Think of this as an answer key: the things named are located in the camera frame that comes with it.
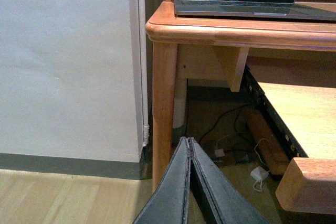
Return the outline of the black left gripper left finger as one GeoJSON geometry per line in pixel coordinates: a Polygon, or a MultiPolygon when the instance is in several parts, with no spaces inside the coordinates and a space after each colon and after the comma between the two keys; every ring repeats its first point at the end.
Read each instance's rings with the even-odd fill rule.
{"type": "Polygon", "coordinates": [[[134,223],[188,223],[190,145],[182,137],[151,198],[134,223]]]}

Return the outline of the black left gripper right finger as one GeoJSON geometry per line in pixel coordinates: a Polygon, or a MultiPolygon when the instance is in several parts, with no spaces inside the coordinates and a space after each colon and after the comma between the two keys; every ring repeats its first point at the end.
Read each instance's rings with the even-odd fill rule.
{"type": "Polygon", "coordinates": [[[201,146],[191,148],[191,190],[206,223],[268,223],[219,170],[201,146]]]}

